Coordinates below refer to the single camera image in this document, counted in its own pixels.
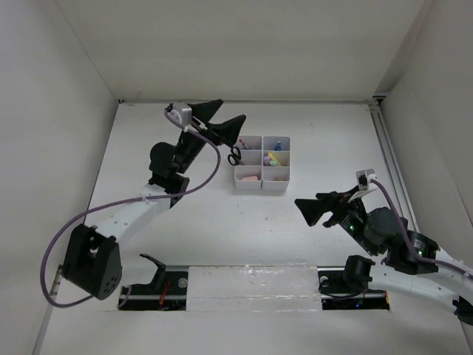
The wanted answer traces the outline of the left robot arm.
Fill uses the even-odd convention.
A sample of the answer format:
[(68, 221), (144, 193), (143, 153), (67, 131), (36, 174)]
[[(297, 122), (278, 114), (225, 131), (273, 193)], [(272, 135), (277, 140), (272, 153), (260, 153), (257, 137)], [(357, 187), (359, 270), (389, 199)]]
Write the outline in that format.
[(198, 104), (174, 102), (164, 109), (165, 117), (181, 130), (178, 141), (159, 142), (151, 148), (152, 176), (139, 197), (121, 202), (120, 209), (94, 226), (81, 224), (72, 230), (63, 278), (98, 300), (112, 295), (122, 277), (121, 247), (193, 192), (184, 173), (203, 147), (217, 151), (221, 145), (235, 146), (246, 117), (238, 115), (213, 124), (211, 119), (222, 105), (217, 99)]

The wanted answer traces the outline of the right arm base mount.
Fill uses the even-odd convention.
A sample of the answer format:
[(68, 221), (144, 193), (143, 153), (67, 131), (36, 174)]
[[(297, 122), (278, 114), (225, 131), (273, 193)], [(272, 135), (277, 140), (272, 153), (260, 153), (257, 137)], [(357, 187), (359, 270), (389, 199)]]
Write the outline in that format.
[(344, 267), (317, 268), (323, 311), (389, 311), (387, 292), (350, 286), (344, 280)]

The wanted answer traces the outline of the red gel pen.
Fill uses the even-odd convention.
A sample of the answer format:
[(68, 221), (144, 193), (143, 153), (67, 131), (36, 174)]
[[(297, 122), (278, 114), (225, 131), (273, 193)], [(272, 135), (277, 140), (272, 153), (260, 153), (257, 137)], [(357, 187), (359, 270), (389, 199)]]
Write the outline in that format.
[(244, 149), (250, 150), (251, 148), (244, 142), (244, 140), (239, 139), (239, 143)]

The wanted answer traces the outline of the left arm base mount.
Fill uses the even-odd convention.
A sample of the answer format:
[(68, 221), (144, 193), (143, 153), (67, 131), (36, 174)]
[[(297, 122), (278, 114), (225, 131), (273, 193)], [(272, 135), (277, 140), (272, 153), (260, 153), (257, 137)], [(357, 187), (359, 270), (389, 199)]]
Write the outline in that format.
[(188, 290), (188, 266), (167, 266), (158, 259), (140, 254), (156, 267), (145, 283), (123, 286), (118, 299), (119, 311), (185, 311)]

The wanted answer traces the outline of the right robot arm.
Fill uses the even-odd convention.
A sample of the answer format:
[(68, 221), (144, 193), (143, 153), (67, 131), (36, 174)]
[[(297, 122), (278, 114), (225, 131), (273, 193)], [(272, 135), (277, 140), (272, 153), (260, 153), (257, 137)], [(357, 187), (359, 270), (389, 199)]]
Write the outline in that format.
[(409, 230), (391, 203), (368, 212), (362, 195), (354, 188), (295, 201), (307, 225), (314, 226), (329, 214), (323, 227), (342, 228), (366, 252), (364, 257), (350, 255), (336, 271), (319, 269), (319, 290), (325, 300), (346, 303), (370, 292), (398, 291), (439, 302), (471, 325), (472, 270), (434, 240)]

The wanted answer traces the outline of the black-handled scissors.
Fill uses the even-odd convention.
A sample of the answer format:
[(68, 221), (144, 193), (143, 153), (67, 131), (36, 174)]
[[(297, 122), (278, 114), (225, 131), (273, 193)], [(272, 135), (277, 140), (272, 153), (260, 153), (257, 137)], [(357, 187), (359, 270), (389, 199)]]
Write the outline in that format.
[(231, 147), (230, 153), (227, 156), (227, 161), (231, 166), (244, 166), (242, 161), (242, 154), (237, 146)]

